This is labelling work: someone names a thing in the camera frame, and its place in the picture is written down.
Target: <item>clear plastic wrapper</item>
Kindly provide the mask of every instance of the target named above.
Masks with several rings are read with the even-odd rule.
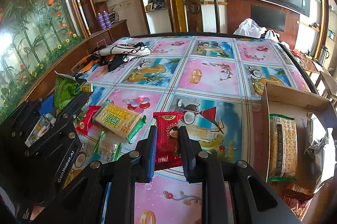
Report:
[[[336,152],[334,139],[332,138],[332,128],[328,128],[320,144],[315,147],[315,164],[319,171],[319,177],[316,181],[314,193],[319,191],[326,180],[334,176],[335,159]]]
[[[309,112],[307,117],[306,151],[308,151],[309,148],[315,149],[315,147],[320,144],[322,138],[324,138],[324,135],[326,134],[323,125],[314,113]]]

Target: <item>wooden shelf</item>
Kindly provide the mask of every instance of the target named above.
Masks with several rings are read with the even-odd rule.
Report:
[[[151,11],[145,11],[145,12],[150,13],[150,12],[154,12],[154,11],[162,11],[163,9],[168,9],[168,8],[153,9]]]

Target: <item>green snack package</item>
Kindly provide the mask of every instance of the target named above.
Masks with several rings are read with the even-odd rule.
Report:
[[[58,110],[62,110],[76,95],[81,92],[80,85],[72,76],[57,73],[54,106]]]
[[[297,169],[297,134],[293,118],[270,114],[268,181],[294,181]]]

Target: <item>wooden stool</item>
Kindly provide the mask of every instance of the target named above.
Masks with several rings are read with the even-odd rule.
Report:
[[[315,83],[316,88],[318,87],[318,84],[320,81],[323,82],[325,90],[323,92],[323,97],[326,97],[328,99],[332,99],[332,105],[334,109],[337,108],[337,80],[330,76],[329,74],[326,74],[322,71],[320,71],[320,75],[317,79],[317,82]]]

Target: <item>red wrapper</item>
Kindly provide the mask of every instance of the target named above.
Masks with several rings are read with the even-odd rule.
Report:
[[[85,117],[80,121],[79,125],[75,128],[78,133],[88,135],[89,128],[92,126],[92,116],[101,108],[100,105],[89,105],[89,110]]]
[[[179,153],[178,121],[181,112],[154,112],[157,120],[157,151],[155,170],[164,170],[182,165]]]

